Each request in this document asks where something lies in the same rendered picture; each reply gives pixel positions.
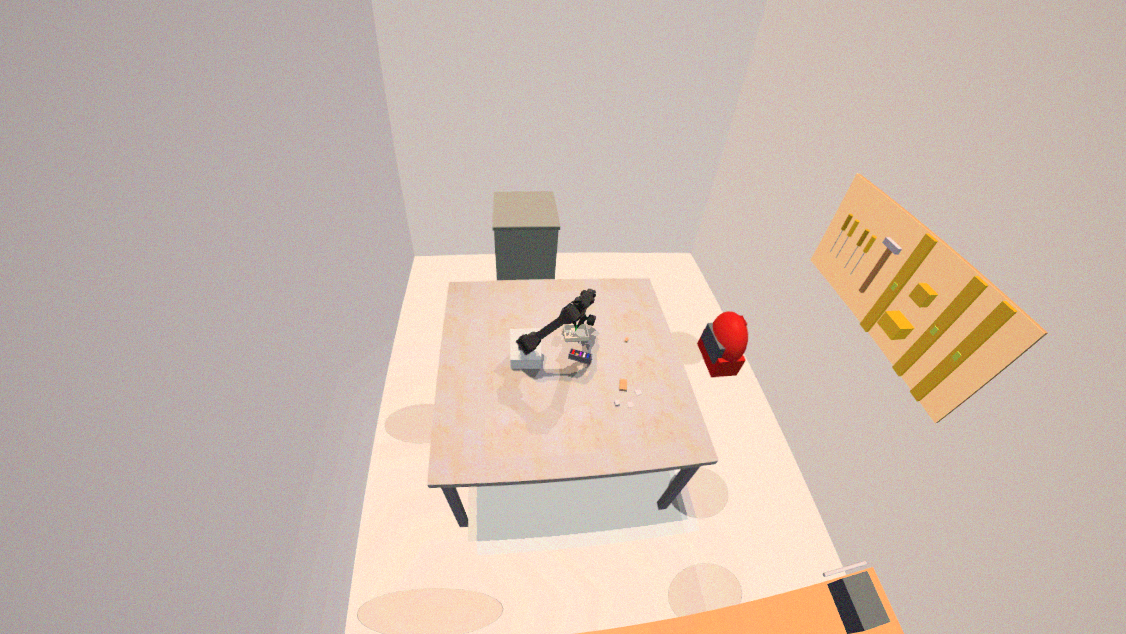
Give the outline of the beige rectangular tray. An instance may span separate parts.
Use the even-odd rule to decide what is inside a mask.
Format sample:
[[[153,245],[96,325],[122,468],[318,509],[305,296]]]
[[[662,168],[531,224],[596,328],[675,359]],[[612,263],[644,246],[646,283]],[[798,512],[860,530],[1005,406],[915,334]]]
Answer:
[[[581,324],[577,328],[573,324],[563,325],[563,333],[565,342],[574,341],[589,341],[589,333],[586,324]]]

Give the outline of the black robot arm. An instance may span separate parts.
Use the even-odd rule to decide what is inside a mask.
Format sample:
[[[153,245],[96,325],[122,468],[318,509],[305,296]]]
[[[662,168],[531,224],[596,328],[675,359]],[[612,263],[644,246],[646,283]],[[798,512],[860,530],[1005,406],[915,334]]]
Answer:
[[[575,323],[586,315],[586,310],[595,303],[595,297],[596,291],[590,288],[588,291],[581,291],[580,296],[570,302],[560,312],[558,318],[553,320],[548,325],[543,327],[538,332],[533,331],[529,334],[521,334],[515,341],[518,345],[518,350],[522,350],[526,356],[537,348],[543,338],[558,329],[558,327],[570,325],[573,322]],[[582,310],[581,314],[578,310]]]

